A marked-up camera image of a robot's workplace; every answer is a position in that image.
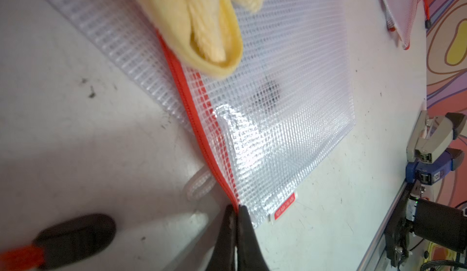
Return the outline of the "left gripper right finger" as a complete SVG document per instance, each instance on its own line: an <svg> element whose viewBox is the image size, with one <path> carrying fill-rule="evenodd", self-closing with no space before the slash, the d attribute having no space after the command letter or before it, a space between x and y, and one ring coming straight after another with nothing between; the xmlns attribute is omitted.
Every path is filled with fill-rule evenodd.
<svg viewBox="0 0 467 271"><path fill-rule="evenodd" d="M237 270L269 271L255 235L248 208L239 206L237 216Z"/></svg>

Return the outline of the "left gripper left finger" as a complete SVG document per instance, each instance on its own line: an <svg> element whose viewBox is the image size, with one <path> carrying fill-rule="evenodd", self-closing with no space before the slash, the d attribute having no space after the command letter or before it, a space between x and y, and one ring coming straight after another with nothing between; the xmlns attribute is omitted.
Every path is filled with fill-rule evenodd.
<svg viewBox="0 0 467 271"><path fill-rule="evenodd" d="M206 271L235 271L235 248L237 243L237 215L228 205L222 219L216 244Z"/></svg>

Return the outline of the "yellow microfiber cloth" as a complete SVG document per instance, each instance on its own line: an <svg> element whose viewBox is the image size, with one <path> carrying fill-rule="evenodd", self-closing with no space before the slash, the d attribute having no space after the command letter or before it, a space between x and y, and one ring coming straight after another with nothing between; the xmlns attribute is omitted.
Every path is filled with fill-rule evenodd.
<svg viewBox="0 0 467 271"><path fill-rule="evenodd" d="M233 5L255 14L265 0L136 0L180 62L214 79L238 67L243 40Z"/></svg>

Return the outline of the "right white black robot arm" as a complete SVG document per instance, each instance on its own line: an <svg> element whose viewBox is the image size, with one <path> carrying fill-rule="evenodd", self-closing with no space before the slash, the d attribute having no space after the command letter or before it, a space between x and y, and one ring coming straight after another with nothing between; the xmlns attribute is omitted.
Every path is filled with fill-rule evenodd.
<svg viewBox="0 0 467 271"><path fill-rule="evenodd" d="M467 217L462 210L432 201L417 202L413 232L455 252L467 249Z"/></svg>

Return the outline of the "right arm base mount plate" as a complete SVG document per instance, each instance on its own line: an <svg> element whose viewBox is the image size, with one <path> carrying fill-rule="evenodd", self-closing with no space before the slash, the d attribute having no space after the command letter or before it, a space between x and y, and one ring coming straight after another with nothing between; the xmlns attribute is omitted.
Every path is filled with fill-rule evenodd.
<svg viewBox="0 0 467 271"><path fill-rule="evenodd" d="M386 256L391 266L396 268L409 256L408 243L412 222L406 219L406 209L414 186L413 183L406 183L384 230Z"/></svg>

